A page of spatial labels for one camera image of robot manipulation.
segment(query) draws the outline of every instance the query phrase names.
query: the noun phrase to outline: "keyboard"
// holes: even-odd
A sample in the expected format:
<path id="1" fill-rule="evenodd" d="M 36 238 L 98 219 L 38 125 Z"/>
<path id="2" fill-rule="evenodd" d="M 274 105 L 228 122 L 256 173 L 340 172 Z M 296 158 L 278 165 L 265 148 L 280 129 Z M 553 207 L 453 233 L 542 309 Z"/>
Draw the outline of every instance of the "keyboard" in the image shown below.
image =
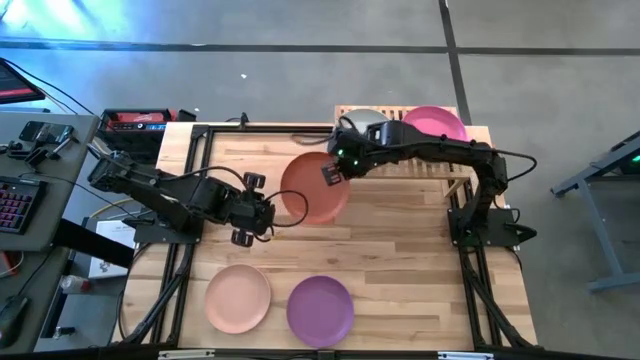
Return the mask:
<path id="1" fill-rule="evenodd" d="M 0 233 L 24 234 L 47 182 L 0 176 Z"/>

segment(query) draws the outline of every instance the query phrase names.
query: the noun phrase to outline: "wooden tabletop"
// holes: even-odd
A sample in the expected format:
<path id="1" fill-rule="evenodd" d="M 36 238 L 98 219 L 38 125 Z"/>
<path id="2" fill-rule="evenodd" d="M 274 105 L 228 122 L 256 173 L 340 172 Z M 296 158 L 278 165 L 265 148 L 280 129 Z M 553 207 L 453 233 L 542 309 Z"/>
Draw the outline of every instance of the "wooden tabletop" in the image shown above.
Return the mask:
<path id="1" fill-rule="evenodd" d="M 192 125 L 168 125 L 158 168 L 183 173 Z M 486 127 L 469 126 L 467 132 L 478 141 L 491 143 Z M 282 134 L 216 134 L 210 165 L 264 174 L 264 193 L 271 194 L 279 190 L 287 164 L 295 156 L 314 150 L 325 149 L 323 145 L 299 146 Z M 224 172 L 210 175 L 237 182 Z M 450 244 L 446 219 L 449 202 L 443 196 L 443 185 L 441 180 L 352 180 L 349 202 L 332 224 L 280 228 L 271 242 L 254 243 L 250 249 L 230 243 L 229 226 L 207 223 L 191 271 L 180 347 L 307 348 L 289 330 L 287 299 L 300 281 L 324 274 L 340 280 L 355 304 L 354 326 L 335 349 L 472 349 L 460 262 Z M 275 204 L 279 222 L 292 220 L 280 199 Z M 166 245 L 151 246 L 131 271 L 123 306 L 127 334 L 158 296 L 166 253 Z M 522 336 L 535 343 L 522 274 L 514 255 L 488 248 L 487 261 L 498 305 Z M 240 335 L 216 330 L 204 315 L 209 281 L 232 264 L 256 266 L 272 287 L 271 308 L 265 319 Z M 174 300 L 168 306 L 170 316 L 165 319 L 164 336 Z M 489 341 L 482 306 L 479 314 Z"/>

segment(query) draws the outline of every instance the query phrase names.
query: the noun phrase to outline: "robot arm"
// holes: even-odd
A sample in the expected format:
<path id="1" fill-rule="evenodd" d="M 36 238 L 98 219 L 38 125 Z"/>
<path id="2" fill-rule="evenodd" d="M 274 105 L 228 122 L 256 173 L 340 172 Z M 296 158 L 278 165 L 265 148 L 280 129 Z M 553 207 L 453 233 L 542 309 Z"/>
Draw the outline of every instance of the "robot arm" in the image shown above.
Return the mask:
<path id="1" fill-rule="evenodd" d="M 144 166 L 125 152 L 102 156 L 89 175 L 98 190 L 127 194 L 162 217 L 178 232 L 189 229 L 198 219 L 216 224 L 230 223 L 232 242 L 251 246 L 253 236 L 263 235 L 272 225 L 275 206 L 255 188 L 264 186 L 264 176 L 246 173 L 245 189 L 213 177 L 182 175 Z"/>
<path id="2" fill-rule="evenodd" d="M 506 162 L 488 144 L 425 135 L 401 121 L 369 125 L 364 134 L 338 127 L 328 152 L 335 159 L 323 168 L 328 185 L 339 182 L 340 176 L 347 180 L 363 177 L 378 166 L 412 158 L 471 166 L 479 186 L 457 222 L 461 232 L 486 223 L 491 202 L 507 189 Z"/>

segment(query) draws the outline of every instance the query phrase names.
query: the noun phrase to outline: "dish rack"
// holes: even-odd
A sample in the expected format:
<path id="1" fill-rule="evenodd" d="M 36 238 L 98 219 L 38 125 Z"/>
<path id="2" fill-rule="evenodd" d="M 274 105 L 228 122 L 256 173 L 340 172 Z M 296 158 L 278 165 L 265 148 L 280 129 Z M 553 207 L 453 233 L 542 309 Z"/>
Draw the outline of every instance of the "dish rack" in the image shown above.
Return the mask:
<path id="1" fill-rule="evenodd" d="M 417 106 L 366 106 L 366 105 L 336 105 L 334 119 L 356 109 L 370 109 L 381 112 L 390 120 L 402 120 L 402 118 Z M 458 116 L 455 107 L 441 106 L 452 114 Z M 450 197 L 473 174 L 469 166 L 450 163 L 425 162 L 418 159 L 402 161 L 396 164 L 386 164 L 370 171 L 368 179 L 413 179 L 413 180 L 453 180 L 453 185 L 445 191 L 445 197 Z"/>

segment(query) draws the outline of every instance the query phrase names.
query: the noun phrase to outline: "electronic device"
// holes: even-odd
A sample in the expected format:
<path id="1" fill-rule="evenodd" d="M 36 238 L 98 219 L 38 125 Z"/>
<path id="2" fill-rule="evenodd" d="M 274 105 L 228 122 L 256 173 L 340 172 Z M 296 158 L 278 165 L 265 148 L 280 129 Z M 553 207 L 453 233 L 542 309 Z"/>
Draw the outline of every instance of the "electronic device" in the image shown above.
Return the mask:
<path id="1" fill-rule="evenodd" d="M 51 124 L 41 121 L 29 121 L 18 138 L 22 141 L 39 144 L 60 145 L 73 134 L 73 126 Z"/>
<path id="2" fill-rule="evenodd" d="M 126 151 L 136 162 L 155 165 L 170 122 L 194 122 L 196 115 L 170 109 L 106 109 L 98 138 L 112 150 Z"/>
<path id="3" fill-rule="evenodd" d="M 44 100 L 37 86 L 30 83 L 0 58 L 0 104 Z"/>
<path id="4" fill-rule="evenodd" d="M 0 348 L 11 346 L 18 338 L 28 303 L 27 297 L 14 295 L 0 304 Z"/>
<path id="5" fill-rule="evenodd" d="M 0 232 L 24 234 L 47 182 L 0 176 Z"/>

